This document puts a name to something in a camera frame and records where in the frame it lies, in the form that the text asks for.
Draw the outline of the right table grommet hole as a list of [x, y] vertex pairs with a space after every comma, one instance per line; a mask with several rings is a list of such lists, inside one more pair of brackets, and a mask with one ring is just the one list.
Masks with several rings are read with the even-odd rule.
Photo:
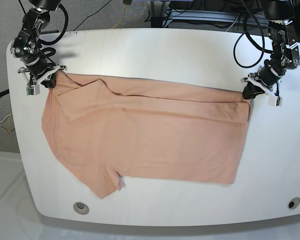
[[300, 198], [299, 197], [295, 197], [293, 199], [290, 200], [290, 202], [288, 203], [288, 208], [293, 210], [296, 209], [300, 204]]

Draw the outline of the aluminium frame rail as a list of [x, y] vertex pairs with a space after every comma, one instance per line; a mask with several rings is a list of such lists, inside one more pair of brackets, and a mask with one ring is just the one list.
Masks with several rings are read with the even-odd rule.
[[172, 10], [170, 18], [179, 21], [203, 21], [203, 22], [220, 22], [220, 23], [237, 23], [242, 24], [246, 13], [228, 13], [219, 11], [203, 11], [203, 10]]

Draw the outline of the table grommet hole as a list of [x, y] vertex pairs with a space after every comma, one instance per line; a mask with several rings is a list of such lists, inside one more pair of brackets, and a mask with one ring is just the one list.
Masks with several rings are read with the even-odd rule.
[[87, 215], [90, 211], [89, 207], [83, 202], [75, 202], [73, 204], [73, 209], [80, 215]]
[[296, 209], [300, 204], [300, 198], [299, 197], [295, 197], [293, 199], [290, 200], [290, 202], [288, 203], [288, 208], [293, 210]]

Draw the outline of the peach orange T-shirt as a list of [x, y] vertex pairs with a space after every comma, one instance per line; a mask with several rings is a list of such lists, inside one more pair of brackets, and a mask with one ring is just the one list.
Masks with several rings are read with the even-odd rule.
[[185, 83], [58, 71], [42, 130], [55, 158], [103, 199], [122, 177], [230, 185], [251, 102]]

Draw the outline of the left table grommet hole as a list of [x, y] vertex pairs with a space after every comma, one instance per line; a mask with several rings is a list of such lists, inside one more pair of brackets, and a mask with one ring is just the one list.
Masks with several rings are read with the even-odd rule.
[[80, 215], [87, 215], [90, 211], [89, 207], [83, 202], [75, 202], [73, 204], [73, 209]]

